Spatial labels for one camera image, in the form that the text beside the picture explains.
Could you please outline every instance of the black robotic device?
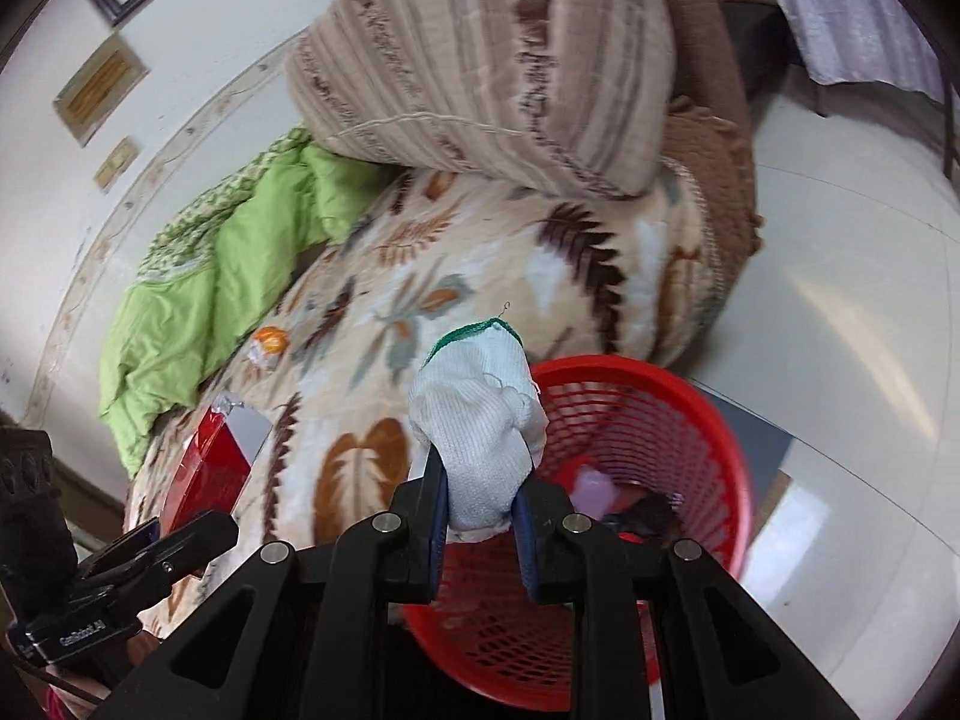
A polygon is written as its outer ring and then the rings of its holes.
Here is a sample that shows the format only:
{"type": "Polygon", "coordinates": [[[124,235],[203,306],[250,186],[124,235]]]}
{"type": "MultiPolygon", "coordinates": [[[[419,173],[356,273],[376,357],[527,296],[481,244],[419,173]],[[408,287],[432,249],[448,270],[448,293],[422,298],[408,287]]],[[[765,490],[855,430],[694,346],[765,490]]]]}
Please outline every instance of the black robotic device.
{"type": "MultiPolygon", "coordinates": [[[[227,514],[166,538],[155,521],[77,565],[56,505],[50,442],[0,434],[0,581],[11,645],[113,688],[94,720],[374,720],[383,716],[388,603],[428,604],[443,569],[448,488],[431,450],[424,478],[336,543],[262,546],[136,669],[122,644],[138,610],[234,546],[227,514]]],[[[699,544],[621,541],[534,474],[512,508],[520,573],[539,604],[573,604],[570,717],[649,718],[637,600],[650,602],[669,720],[856,720],[783,631],[699,544]]],[[[0,688],[42,716],[0,659],[0,688]]]]}

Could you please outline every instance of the green blanket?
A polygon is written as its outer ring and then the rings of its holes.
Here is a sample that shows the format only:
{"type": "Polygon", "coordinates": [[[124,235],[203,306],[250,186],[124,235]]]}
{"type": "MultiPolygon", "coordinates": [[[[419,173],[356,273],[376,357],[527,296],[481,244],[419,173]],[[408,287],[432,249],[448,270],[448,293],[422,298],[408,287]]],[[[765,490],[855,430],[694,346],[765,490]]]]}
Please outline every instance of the green blanket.
{"type": "Polygon", "coordinates": [[[294,128],[185,208],[151,243],[100,365],[100,415],[131,476],[154,420],[197,389],[287,288],[296,255],[342,242],[395,172],[294,128]]]}

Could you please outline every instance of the wall switch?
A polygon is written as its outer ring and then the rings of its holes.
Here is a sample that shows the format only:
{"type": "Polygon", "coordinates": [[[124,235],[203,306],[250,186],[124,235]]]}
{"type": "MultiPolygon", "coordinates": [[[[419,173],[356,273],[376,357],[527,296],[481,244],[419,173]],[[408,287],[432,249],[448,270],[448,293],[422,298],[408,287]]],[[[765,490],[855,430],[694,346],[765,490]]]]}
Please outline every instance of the wall switch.
{"type": "Polygon", "coordinates": [[[140,149],[133,144],[130,138],[123,138],[120,143],[117,143],[117,148],[110,152],[107,161],[100,165],[97,175],[93,177],[97,186],[102,191],[109,191],[117,178],[131,165],[131,162],[137,158],[139,153],[140,149]]]}

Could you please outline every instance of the red box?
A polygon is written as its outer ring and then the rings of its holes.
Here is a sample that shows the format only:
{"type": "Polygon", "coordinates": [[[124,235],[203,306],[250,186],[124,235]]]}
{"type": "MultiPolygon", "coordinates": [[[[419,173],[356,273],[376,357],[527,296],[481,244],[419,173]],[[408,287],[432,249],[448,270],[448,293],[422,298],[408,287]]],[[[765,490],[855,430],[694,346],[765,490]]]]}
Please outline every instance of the red box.
{"type": "Polygon", "coordinates": [[[232,512],[272,425],[258,410],[228,392],[206,410],[167,491],[160,533],[216,509],[232,512]]]}

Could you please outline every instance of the floral blanket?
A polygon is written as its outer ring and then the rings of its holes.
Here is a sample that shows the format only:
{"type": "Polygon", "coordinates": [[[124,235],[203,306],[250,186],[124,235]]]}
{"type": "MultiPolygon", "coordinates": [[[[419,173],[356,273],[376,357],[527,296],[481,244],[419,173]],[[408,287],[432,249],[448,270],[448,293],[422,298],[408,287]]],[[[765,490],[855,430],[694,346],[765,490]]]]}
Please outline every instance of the floral blanket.
{"type": "Polygon", "coordinates": [[[333,541],[385,508],[418,450],[407,386],[435,341],[502,314],[531,362],[597,352],[666,364],[724,297],[700,190],[662,159],[636,200],[546,196],[480,173],[413,170],[328,247],[263,324],[289,347],[272,373],[243,346],[197,410],[155,428],[127,527],[157,515],[205,405],[240,394],[275,424],[234,509],[237,546],[142,616],[166,635],[264,541],[333,541]]]}

